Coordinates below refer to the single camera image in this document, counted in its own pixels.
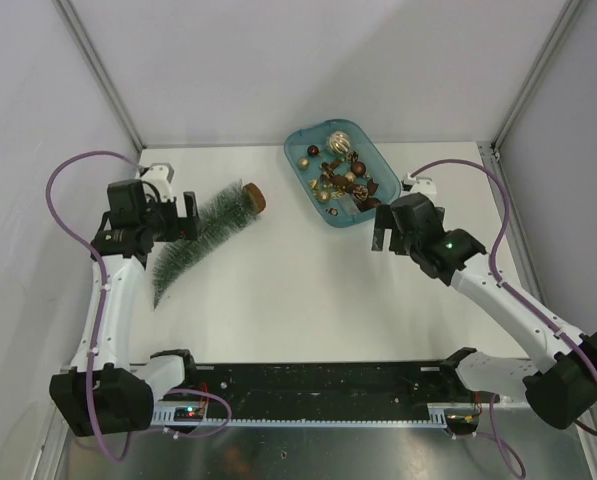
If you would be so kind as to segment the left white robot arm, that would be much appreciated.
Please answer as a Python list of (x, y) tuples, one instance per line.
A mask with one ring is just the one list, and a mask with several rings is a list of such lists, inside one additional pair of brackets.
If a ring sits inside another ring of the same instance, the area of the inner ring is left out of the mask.
[(129, 360), (134, 302), (157, 243), (194, 240), (199, 233), (195, 195), (183, 196), (179, 216), (167, 179), (114, 182), (108, 211), (87, 242), (93, 259), (92, 296), (81, 343), (68, 370), (52, 377), (50, 397), (78, 437), (147, 429), (156, 403), (168, 393), (185, 400), (199, 387), (191, 352), (157, 352), (137, 370)]

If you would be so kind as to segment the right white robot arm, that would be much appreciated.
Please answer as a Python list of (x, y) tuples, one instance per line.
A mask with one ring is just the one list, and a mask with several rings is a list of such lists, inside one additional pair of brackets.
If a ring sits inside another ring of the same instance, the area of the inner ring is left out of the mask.
[(526, 400), (548, 425), (564, 430), (597, 402), (597, 332), (558, 318), (490, 266), (490, 255), (462, 229), (445, 230), (444, 212), (421, 193), (376, 208), (372, 248), (409, 257), (432, 279), (467, 297), (523, 349), (526, 360), (463, 348), (446, 360), (441, 393), (462, 401), (473, 391)]

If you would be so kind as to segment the small green christmas tree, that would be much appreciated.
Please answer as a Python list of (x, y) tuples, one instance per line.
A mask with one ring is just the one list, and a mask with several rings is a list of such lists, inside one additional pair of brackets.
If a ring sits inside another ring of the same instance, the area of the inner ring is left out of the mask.
[(230, 183), (203, 203), (199, 209), (201, 229), (197, 239), (167, 243), (153, 263), (153, 307), (158, 307), (167, 290), (185, 272), (252, 225), (265, 208), (262, 190), (241, 180)]

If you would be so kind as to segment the teal plastic tray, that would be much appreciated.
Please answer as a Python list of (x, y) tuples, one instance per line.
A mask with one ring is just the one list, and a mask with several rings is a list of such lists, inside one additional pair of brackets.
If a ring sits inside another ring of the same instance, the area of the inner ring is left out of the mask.
[[(327, 137), (335, 131), (344, 131), (351, 139), (346, 155), (332, 154), (326, 147)], [(310, 145), (319, 148), (319, 156), (307, 154)], [(401, 193), (400, 181), (391, 166), (362, 128), (350, 120), (331, 119), (297, 130), (285, 140), (284, 153), (313, 206), (333, 227), (346, 228), (374, 217), (375, 208), (364, 211), (364, 201), (353, 197), (355, 185), (365, 185), (369, 198), (377, 198), (381, 203), (389, 203)], [(302, 157), (309, 159), (305, 170), (298, 168)], [(366, 165), (363, 177), (356, 177), (351, 171), (356, 161)]]

